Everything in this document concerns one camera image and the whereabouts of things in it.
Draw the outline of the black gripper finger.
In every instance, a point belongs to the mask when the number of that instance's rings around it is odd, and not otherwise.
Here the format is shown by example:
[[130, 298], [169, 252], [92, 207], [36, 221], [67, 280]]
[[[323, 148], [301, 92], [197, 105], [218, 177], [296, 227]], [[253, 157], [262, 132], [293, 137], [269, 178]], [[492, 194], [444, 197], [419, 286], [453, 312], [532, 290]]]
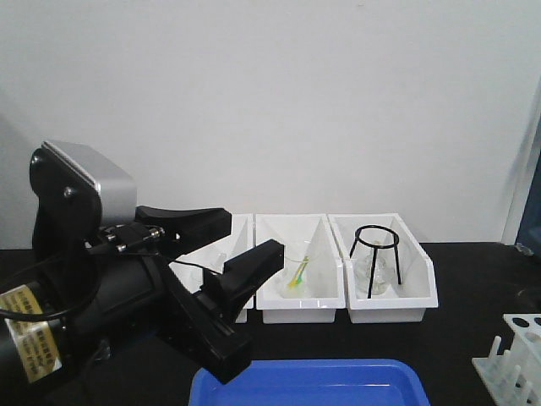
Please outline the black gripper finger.
[[224, 208], [174, 211], [138, 206], [135, 218], [163, 229], [157, 249], [164, 256], [189, 254], [229, 236], [232, 230], [232, 214]]
[[256, 291], [284, 267], [284, 245], [269, 239], [226, 261], [223, 273], [203, 270], [198, 301], [212, 314], [235, 322]]

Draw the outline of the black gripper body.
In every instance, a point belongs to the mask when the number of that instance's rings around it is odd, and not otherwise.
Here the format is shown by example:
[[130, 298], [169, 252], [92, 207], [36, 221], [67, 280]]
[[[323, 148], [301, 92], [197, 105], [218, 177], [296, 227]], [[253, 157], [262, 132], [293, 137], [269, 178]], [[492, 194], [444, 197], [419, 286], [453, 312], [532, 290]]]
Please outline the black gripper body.
[[63, 261], [41, 285], [64, 305], [58, 317], [74, 348], [155, 333], [221, 382], [249, 366], [251, 341], [180, 283], [170, 267], [179, 256], [157, 249], [162, 228], [135, 217], [102, 226], [99, 195], [42, 147], [30, 159], [30, 186], [39, 203], [33, 248]]

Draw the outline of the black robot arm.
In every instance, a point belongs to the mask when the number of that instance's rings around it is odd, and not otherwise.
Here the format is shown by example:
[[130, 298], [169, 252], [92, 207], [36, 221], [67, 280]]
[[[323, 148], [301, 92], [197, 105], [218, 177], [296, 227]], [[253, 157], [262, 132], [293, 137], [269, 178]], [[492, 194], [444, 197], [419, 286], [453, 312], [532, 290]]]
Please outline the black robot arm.
[[87, 145], [46, 140], [30, 159], [36, 263], [1, 286], [1, 397], [38, 402], [120, 349], [155, 335], [227, 383], [252, 342], [234, 323], [284, 264], [270, 239], [202, 270], [189, 291], [172, 270], [232, 231], [222, 208], [141, 206], [134, 180]]

